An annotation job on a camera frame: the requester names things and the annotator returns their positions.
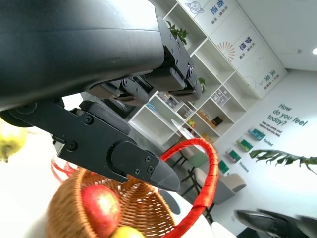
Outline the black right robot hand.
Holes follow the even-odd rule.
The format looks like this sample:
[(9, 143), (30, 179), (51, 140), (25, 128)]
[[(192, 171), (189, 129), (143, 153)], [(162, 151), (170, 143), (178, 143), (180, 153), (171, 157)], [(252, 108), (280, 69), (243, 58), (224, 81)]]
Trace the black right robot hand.
[(315, 238), (317, 236), (317, 220), (313, 217), (303, 215), (290, 217), (263, 209), (235, 210), (234, 214), (240, 223), (270, 238)]

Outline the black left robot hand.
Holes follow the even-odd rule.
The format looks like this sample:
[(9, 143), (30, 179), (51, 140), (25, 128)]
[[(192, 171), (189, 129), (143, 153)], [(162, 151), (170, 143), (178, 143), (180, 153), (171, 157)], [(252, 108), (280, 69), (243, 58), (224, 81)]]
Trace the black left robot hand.
[(178, 191), (175, 171), (129, 137), (103, 105), (67, 110), (64, 96), (88, 92), (133, 106), (149, 101), (134, 81), (196, 101), (202, 87), (178, 36), (147, 0), (3, 0), (0, 3), (0, 116), (51, 134), (57, 155), (119, 183), (133, 176)]

